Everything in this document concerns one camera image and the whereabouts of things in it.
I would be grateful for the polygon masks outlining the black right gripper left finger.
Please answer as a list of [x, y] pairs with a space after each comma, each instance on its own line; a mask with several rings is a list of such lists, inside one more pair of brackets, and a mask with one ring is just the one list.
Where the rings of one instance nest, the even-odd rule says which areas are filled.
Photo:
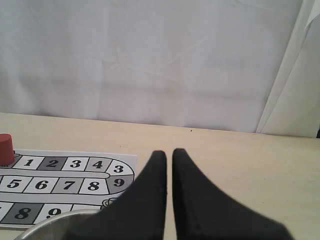
[[162, 240], [167, 207], [167, 157], [152, 152], [135, 181], [117, 199], [70, 227], [67, 240]]

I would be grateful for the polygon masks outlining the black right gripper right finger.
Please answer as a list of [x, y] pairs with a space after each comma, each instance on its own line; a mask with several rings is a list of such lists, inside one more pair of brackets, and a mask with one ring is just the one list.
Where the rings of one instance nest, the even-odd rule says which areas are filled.
[[292, 240], [280, 222], [224, 193], [196, 166], [187, 151], [172, 154], [172, 201], [179, 240]]

